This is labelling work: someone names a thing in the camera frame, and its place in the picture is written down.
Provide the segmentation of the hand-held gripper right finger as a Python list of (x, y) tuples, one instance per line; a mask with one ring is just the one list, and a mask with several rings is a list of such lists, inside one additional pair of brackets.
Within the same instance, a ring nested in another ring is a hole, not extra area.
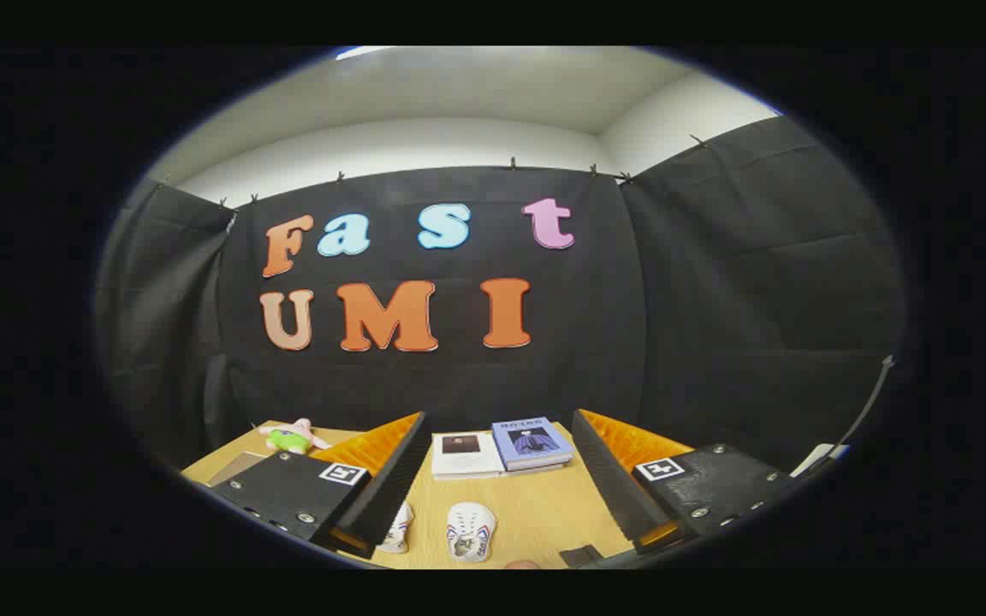
[(720, 533), (797, 486), (725, 443), (693, 448), (617, 418), (578, 409), (572, 436), (608, 511), (635, 553)]

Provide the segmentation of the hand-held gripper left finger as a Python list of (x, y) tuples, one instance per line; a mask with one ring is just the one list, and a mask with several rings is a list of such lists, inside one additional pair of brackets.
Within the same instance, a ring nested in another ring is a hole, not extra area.
[(324, 451), (278, 448), (209, 490), (296, 541), (369, 559), (430, 447), (427, 416), (416, 412)]

